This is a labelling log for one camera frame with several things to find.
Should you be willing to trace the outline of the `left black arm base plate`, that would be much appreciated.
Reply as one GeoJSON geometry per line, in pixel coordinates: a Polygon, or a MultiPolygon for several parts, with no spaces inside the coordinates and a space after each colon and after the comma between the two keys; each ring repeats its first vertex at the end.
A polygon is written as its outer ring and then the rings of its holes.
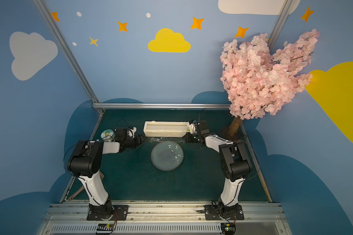
{"type": "Polygon", "coordinates": [[[87,221],[125,221],[128,205],[93,206],[89,204],[87,221]]]}

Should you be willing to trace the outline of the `clear plastic wrap sheet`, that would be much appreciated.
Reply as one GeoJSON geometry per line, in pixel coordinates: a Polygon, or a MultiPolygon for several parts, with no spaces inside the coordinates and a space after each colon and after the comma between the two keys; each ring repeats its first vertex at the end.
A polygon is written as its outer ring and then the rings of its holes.
{"type": "Polygon", "coordinates": [[[163,143],[163,142],[174,142],[174,143],[185,143],[182,137],[147,137],[147,141],[150,143],[163,143]]]}

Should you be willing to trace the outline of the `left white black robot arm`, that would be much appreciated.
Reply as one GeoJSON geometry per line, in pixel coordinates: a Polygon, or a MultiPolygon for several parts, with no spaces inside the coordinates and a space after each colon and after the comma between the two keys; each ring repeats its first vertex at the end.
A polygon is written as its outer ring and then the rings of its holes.
{"type": "Polygon", "coordinates": [[[145,142],[142,135],[116,138],[109,141],[78,141],[67,163],[67,170],[82,183],[88,197],[88,221],[118,221],[121,218],[113,207],[111,198],[101,179],[101,164],[104,154],[121,153],[136,149],[145,142]]]}

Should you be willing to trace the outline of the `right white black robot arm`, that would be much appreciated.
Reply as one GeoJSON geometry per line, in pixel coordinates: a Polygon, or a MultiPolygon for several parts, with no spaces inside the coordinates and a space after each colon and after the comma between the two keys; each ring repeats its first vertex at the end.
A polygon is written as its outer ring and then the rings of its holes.
{"type": "Polygon", "coordinates": [[[252,164],[244,143],[226,140],[218,135],[186,134],[188,143],[200,143],[220,154],[221,169],[225,177],[224,188],[218,203],[204,206],[206,220],[244,220],[244,212],[238,198],[241,187],[252,172],[252,164]]]}

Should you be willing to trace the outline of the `white plastic wrap dispenser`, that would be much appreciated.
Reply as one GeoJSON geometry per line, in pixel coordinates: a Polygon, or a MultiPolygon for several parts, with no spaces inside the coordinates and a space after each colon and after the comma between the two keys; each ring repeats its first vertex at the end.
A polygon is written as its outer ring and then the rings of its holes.
{"type": "Polygon", "coordinates": [[[181,138],[190,133],[189,122],[146,121],[143,132],[146,137],[181,138]]]}

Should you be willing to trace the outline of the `round grey glass plate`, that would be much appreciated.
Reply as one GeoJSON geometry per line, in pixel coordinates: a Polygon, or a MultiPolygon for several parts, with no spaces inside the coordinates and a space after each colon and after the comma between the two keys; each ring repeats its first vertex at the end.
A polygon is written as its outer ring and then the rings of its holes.
{"type": "Polygon", "coordinates": [[[151,152],[151,162],[159,170],[172,171],[178,168],[184,159],[182,147],[172,141],[158,143],[151,152]]]}

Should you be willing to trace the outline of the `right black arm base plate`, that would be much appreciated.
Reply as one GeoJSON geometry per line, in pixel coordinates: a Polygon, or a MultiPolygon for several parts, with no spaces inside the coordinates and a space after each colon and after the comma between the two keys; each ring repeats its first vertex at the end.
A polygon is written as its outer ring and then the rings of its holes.
{"type": "Polygon", "coordinates": [[[236,204],[230,207],[220,205],[204,205],[206,220],[244,220],[244,212],[241,205],[236,204]]]}

